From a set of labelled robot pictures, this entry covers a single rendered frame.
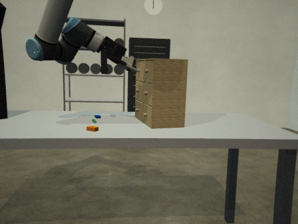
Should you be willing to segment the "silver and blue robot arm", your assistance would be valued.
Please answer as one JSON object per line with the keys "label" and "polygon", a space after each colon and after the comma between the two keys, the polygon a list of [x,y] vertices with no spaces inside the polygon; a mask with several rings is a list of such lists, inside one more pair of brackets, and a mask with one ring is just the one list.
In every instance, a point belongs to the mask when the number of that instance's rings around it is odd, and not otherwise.
{"label": "silver and blue robot arm", "polygon": [[73,61],[81,46],[94,53],[99,49],[104,36],[81,20],[71,17],[64,27],[72,3],[73,0],[47,0],[35,36],[26,42],[32,60],[55,60],[66,65]]}

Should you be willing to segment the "light wooden chest of drawers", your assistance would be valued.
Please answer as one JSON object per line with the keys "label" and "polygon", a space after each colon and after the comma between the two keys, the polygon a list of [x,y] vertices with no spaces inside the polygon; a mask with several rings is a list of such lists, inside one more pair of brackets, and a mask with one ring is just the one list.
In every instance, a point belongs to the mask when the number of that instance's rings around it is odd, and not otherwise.
{"label": "light wooden chest of drawers", "polygon": [[[144,61],[137,61],[144,60]],[[151,129],[157,128],[184,128],[186,112],[186,90],[188,59],[137,59],[137,62],[153,61],[152,105],[142,100],[136,100],[152,106]]]}

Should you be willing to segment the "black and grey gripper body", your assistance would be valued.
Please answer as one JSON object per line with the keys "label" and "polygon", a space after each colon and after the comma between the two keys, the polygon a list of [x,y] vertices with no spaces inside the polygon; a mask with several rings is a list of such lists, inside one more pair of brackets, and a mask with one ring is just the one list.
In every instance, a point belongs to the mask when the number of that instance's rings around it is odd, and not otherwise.
{"label": "black and grey gripper body", "polygon": [[[104,48],[104,46],[106,48]],[[114,58],[118,57],[119,59],[122,59],[122,57],[124,56],[124,54],[127,50],[122,45],[120,45],[119,43],[116,43],[109,37],[105,37],[103,39],[102,44],[100,45],[99,49],[96,52],[99,53],[102,49],[107,50],[107,58],[116,64],[118,64],[118,62],[113,60],[113,57]]]}

